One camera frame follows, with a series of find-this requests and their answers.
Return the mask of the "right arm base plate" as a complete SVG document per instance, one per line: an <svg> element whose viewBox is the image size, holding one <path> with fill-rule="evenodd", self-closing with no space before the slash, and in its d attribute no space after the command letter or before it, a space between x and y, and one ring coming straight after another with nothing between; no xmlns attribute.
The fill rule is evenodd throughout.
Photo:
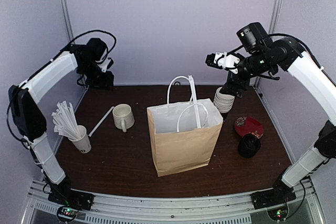
<svg viewBox="0 0 336 224"><path fill-rule="evenodd" d="M280 187L257 191L251 194L251 200L255 210L285 204L295 199L296 194L292 189L287 190Z"/></svg>

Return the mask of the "clear glass pitcher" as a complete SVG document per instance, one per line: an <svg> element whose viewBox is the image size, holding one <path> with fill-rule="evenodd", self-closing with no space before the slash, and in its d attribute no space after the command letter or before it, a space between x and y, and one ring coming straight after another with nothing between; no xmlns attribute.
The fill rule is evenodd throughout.
<svg viewBox="0 0 336 224"><path fill-rule="evenodd" d="M124 133L134 126L135 119L131 107L128 104L118 104L112 110L114 124L116 128Z"/></svg>

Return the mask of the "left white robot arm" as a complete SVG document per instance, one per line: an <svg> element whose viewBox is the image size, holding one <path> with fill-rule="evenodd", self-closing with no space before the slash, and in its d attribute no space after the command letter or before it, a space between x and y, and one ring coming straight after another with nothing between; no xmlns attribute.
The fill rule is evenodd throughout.
<svg viewBox="0 0 336 224"><path fill-rule="evenodd" d="M91 38L85 45L67 44L60 53L37 70L27 80L8 90L7 112L22 138L19 141L28 149L35 164L41 168L50 197L71 205L76 197L71 182L60 167L47 139L47 122L38 107L43 96L63 77L72 71L85 77L90 88L110 90L114 75L108 69L113 60L108 57L109 49L99 38Z"/></svg>

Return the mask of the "straw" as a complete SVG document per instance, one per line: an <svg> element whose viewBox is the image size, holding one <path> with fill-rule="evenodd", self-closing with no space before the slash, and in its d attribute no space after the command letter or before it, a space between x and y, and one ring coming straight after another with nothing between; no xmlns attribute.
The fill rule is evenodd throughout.
<svg viewBox="0 0 336 224"><path fill-rule="evenodd" d="M193 101L193 104L194 104L194 110L195 110L195 116L196 116L196 125L197 125L197 128L200 129L201 128L201 121L200 121L199 110L198 110L198 105L197 105L195 83L194 83L194 78L192 77L192 75L188 75L188 80L189 80L189 83L190 83L192 101Z"/></svg>
<svg viewBox="0 0 336 224"><path fill-rule="evenodd" d="M91 130L91 132L88 134L89 137L92 137L94 132L99 128L99 126L104 122L104 120L107 118L107 116L113 111L114 106L112 106L105 115L100 119L100 121L95 125L95 127Z"/></svg>

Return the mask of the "stack of black lids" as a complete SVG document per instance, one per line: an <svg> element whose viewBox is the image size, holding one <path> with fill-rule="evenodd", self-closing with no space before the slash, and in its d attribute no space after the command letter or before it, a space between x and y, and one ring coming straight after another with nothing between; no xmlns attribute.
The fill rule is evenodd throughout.
<svg viewBox="0 0 336 224"><path fill-rule="evenodd" d="M246 134L238 144L238 153L244 158L252 158L260 150L260 140L252 135Z"/></svg>

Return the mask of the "stack of paper cups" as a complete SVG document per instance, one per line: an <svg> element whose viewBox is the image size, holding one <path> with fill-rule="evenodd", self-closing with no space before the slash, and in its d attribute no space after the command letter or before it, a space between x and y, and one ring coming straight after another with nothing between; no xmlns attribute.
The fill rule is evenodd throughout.
<svg viewBox="0 0 336 224"><path fill-rule="evenodd" d="M235 97L233 95L230 95L230 94L220 93L221 89L222 89L221 87L217 88L215 96L214 96L213 104L215 105L215 107L220 112L220 114L223 118L223 121L225 121L229 112L230 112L230 110L233 107Z"/></svg>

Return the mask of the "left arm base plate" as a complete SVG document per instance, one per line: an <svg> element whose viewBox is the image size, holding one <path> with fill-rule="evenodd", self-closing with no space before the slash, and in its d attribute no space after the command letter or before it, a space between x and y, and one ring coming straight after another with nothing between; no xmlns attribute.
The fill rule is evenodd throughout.
<svg viewBox="0 0 336 224"><path fill-rule="evenodd" d="M51 190L48 200L77 210L90 210L94 195L72 189L61 191L60 189L54 188Z"/></svg>

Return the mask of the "brown paper takeout bag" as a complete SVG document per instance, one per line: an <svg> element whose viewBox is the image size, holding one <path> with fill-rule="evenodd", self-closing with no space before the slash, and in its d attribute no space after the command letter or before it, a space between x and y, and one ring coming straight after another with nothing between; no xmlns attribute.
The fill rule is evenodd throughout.
<svg viewBox="0 0 336 224"><path fill-rule="evenodd" d="M207 166L222 129L223 118L210 99L198 99L201 128L189 101L166 101L147 108L153 163L159 177Z"/></svg>

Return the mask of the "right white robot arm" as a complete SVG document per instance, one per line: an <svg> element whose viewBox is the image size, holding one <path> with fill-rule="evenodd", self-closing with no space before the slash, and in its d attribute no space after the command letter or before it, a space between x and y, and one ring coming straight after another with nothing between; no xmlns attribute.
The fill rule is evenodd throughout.
<svg viewBox="0 0 336 224"><path fill-rule="evenodd" d="M335 82L310 48L293 35L269 34L259 22L248 24L236 35L240 45L214 60L229 72L222 94L241 97L251 78L266 72L268 79L277 80L275 74L282 69L305 87L328 117L315 143L274 182L269 199L279 204L302 179L335 158Z"/></svg>

